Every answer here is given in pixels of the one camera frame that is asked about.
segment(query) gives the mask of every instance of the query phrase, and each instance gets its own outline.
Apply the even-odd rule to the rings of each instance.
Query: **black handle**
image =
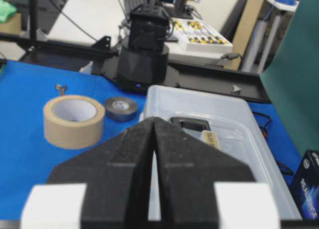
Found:
[[[209,123],[205,120],[174,117],[171,118],[170,121],[172,124],[180,128],[185,128],[198,132],[202,132],[204,130],[210,131]]]

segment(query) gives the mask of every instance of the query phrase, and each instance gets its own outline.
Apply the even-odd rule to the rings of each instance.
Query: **clear plastic container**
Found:
[[[246,101],[216,94],[152,86],[140,119],[148,117],[161,117],[167,121],[172,117],[206,120],[218,138],[220,150],[249,165],[256,181],[267,183],[271,187],[280,218],[301,220],[290,191]],[[187,133],[200,139],[198,132],[188,130]],[[158,182],[154,183],[156,176],[155,171],[152,173],[149,213],[149,219],[155,221],[160,220]]]

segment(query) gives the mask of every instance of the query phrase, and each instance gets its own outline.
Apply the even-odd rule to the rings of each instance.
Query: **duct tape roll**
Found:
[[[127,122],[135,118],[138,110],[136,102],[129,98],[114,97],[105,101],[106,115],[118,122]]]

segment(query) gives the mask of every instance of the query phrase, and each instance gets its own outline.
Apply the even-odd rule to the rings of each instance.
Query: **green cloth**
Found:
[[[4,71],[4,68],[5,68],[5,65],[3,64],[2,66],[0,66],[0,76],[1,76],[1,74],[3,73],[3,71]]]
[[[262,82],[297,150],[319,150],[319,0],[301,0]]]
[[[15,13],[16,7],[4,0],[0,0],[0,23],[5,23]]]

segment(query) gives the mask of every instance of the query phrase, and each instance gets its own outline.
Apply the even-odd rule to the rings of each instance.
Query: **black box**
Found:
[[[305,220],[318,220],[319,217],[319,152],[307,150],[290,192],[299,212]]]

